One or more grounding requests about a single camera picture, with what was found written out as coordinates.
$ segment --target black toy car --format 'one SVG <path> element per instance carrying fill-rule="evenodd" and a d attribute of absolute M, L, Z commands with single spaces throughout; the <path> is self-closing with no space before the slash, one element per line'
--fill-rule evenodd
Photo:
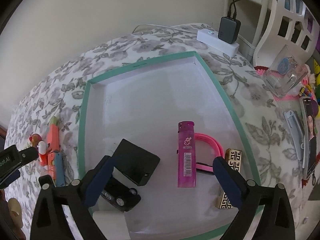
<path fill-rule="evenodd" d="M 135 188 L 128 188 L 113 176 L 104 187 L 101 196 L 120 211 L 127 212 L 141 200 Z"/>

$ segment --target white tray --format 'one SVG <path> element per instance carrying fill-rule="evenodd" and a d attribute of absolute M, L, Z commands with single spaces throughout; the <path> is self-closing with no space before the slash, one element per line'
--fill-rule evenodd
<path fill-rule="evenodd" d="M 131 239 L 211 239 L 222 234 L 237 209 L 219 210 L 215 176 L 197 174 L 195 188 L 177 187 L 178 122 L 216 138 L 224 150 L 243 151 L 241 174 L 260 183 L 244 130 L 209 67 L 196 52 L 172 54 L 106 72 L 87 83 L 79 132 L 82 177 L 125 138 L 160 157 L 143 187 L 115 169 L 114 177 L 135 187 L 142 200 L 125 213 Z M 208 145 L 196 142 L 198 162 L 212 164 Z M 113 210 L 98 200 L 93 211 Z"/>

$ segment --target barcode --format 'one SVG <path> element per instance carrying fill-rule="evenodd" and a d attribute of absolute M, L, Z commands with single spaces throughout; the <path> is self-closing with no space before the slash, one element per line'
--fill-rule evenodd
<path fill-rule="evenodd" d="M 191 174 L 191 153 L 183 154 L 183 177 L 190 177 Z"/>

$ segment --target floral tablecloth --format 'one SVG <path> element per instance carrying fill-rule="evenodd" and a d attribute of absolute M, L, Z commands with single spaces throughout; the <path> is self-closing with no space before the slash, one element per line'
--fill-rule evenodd
<path fill-rule="evenodd" d="M 177 27 L 195 33 L 199 29 L 210 28 L 201 23 Z M 229 96 L 251 143 L 262 185 L 274 187 L 279 182 L 285 185 L 297 228 L 303 219 L 299 217 L 300 210 L 312 186 L 309 183 L 302 190 L 302 169 L 282 115 L 283 109 L 244 57 L 237 54 L 230 58 L 197 41 L 196 34 L 165 28 L 136 32 L 108 41 L 68 61 L 36 85 L 16 106 L 5 147 L 16 144 L 19 150 L 25 148 L 32 133 L 39 133 L 45 138 L 50 118 L 57 116 L 65 179 L 67 183 L 71 182 L 78 178 L 78 130 L 86 82 L 130 63 L 191 50 L 201 55 Z M 28 237 L 40 191 L 37 179 L 43 168 L 34 161 L 21 168 L 20 172 L 21 177 L 6 189 L 6 195 L 17 198 L 21 203 L 23 230 Z"/>

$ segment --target gray nail clipper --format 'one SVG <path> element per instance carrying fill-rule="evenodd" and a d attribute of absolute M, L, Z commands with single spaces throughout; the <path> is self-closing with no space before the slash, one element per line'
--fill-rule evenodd
<path fill-rule="evenodd" d="M 304 130 L 296 111 L 289 110 L 284 112 L 284 117 L 289 126 L 289 131 L 292 136 L 293 145 L 296 150 L 299 161 L 303 159 L 304 155 Z"/>

